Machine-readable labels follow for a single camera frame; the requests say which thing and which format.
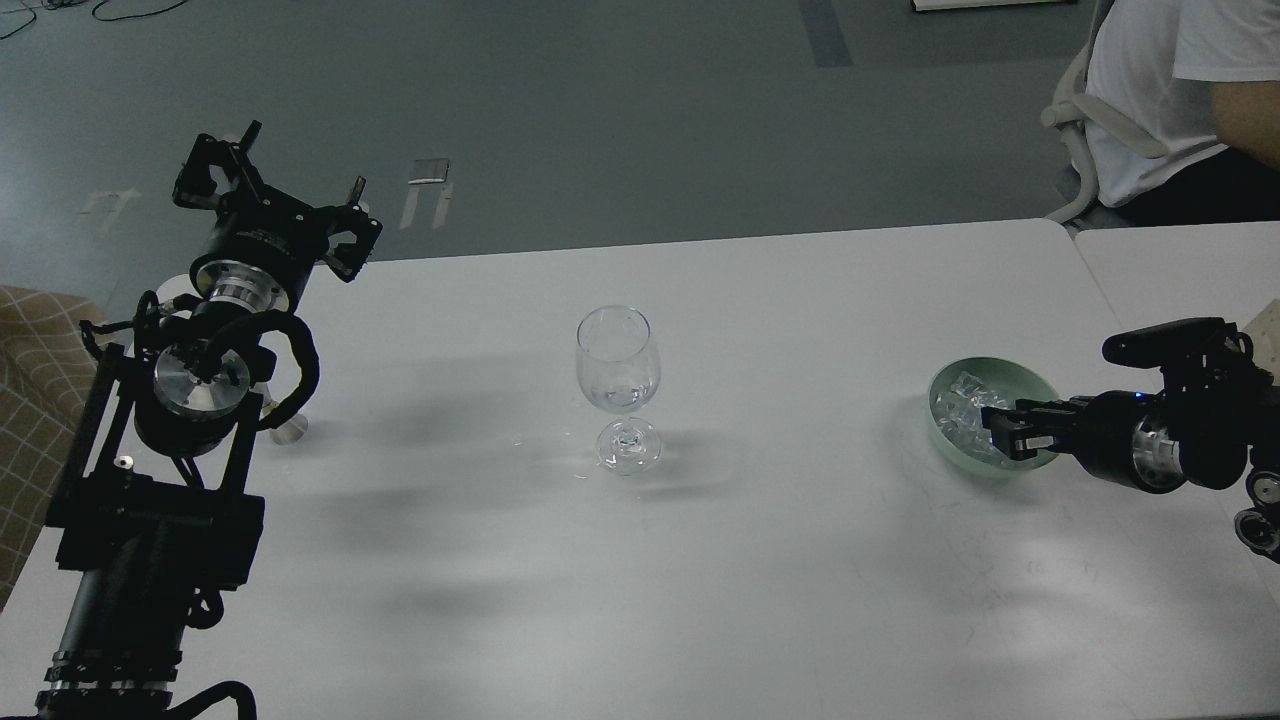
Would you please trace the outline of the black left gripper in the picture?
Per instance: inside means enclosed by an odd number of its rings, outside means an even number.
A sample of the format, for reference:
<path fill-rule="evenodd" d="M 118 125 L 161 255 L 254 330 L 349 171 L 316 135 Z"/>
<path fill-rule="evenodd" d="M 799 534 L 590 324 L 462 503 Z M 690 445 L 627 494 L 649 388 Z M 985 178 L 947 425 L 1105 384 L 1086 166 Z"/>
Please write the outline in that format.
<path fill-rule="evenodd" d="M 360 205 L 364 176 L 355 178 L 343 202 L 312 208 L 310 214 L 271 204 L 250 160 L 261 128 L 260 120 L 251 120 L 238 138 L 198 135 L 175 178 L 172 201 L 216 213 L 207 247 L 189 269 L 202 299 L 252 313 L 296 313 L 314 266 L 323 264 L 339 281 L 353 282 L 383 224 Z"/>

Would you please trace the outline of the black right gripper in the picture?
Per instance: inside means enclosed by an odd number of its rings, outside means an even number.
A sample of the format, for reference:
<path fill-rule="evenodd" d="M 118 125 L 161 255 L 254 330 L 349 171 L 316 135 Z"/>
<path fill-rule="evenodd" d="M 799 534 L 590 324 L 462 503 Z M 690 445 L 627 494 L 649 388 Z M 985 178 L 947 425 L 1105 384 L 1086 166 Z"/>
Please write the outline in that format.
<path fill-rule="evenodd" d="M 1092 477 L 1151 495 L 1187 483 L 1180 446 L 1169 437 L 1157 395 L 1107 391 L 1046 401 L 1016 398 L 1012 407 L 983 407 L 980 424 L 996 451 L 1014 462 L 1047 462 L 1069 454 Z M 1064 429 L 1065 448 L 1046 432 Z"/>

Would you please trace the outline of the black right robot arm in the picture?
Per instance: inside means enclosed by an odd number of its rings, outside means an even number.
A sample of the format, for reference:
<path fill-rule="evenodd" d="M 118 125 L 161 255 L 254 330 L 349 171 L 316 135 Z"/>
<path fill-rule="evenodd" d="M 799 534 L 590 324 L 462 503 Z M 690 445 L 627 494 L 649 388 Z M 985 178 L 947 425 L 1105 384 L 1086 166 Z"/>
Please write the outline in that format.
<path fill-rule="evenodd" d="M 1148 495 L 1243 482 L 1251 506 L 1234 516 L 1236 538 L 1277 561 L 1277 386 L 1252 338 L 1220 316 L 1196 316 L 1111 336 L 1101 354 L 1158 370 L 1162 388 L 986 407 L 993 446 L 1014 461 L 1068 455 L 1094 478 Z"/>

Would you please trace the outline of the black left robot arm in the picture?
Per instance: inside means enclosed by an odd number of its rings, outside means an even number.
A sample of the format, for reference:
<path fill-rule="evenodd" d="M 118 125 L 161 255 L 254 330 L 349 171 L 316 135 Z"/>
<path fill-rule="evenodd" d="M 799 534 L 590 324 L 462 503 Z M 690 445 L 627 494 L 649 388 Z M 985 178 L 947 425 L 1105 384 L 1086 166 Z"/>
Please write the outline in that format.
<path fill-rule="evenodd" d="M 81 579 L 38 719 L 195 719 L 223 701 L 259 715 L 242 682 L 175 702 L 180 643 L 248 580 L 265 519 L 246 489 L 257 436 L 319 387 L 297 314 L 312 270 L 353 281 L 383 229 L 362 177 L 324 208 L 270 186 L 250 159 L 260 129 L 200 135 L 175 178 L 177 206 L 216 217 L 191 291 L 148 291 L 129 320 L 79 325 L 97 369 L 45 524 L 61 532 L 58 566 Z"/>

